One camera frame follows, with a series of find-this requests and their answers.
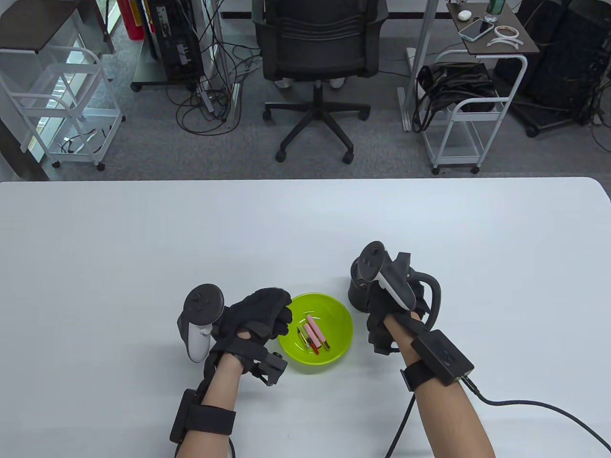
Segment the person's right hand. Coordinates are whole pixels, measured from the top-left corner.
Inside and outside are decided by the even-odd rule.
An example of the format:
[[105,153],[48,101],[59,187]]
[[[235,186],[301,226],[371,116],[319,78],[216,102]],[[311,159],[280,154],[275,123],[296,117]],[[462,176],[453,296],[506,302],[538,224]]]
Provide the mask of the person's right hand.
[[430,331],[421,321],[421,318],[430,312],[424,297],[425,288],[419,281],[409,281],[408,285],[415,298],[413,311],[400,307],[378,282],[374,282],[369,289],[368,341],[374,346],[375,353],[384,355],[397,353],[397,350],[391,349],[391,345],[398,343],[399,338],[393,336],[390,327],[386,325],[385,320],[388,318],[392,318],[399,326],[399,331],[410,338],[416,338]]

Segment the person's left hand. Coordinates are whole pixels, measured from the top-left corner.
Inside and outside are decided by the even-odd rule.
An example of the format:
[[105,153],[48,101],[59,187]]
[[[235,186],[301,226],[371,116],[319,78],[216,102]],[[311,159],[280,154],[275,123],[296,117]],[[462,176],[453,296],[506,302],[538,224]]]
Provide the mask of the person's left hand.
[[266,347],[269,340],[286,336],[293,321],[292,297],[281,288],[257,290],[242,301],[225,308],[216,330],[215,345],[205,363],[205,374],[218,368],[221,357],[238,358],[243,373],[251,373],[268,386],[277,383],[286,361]]

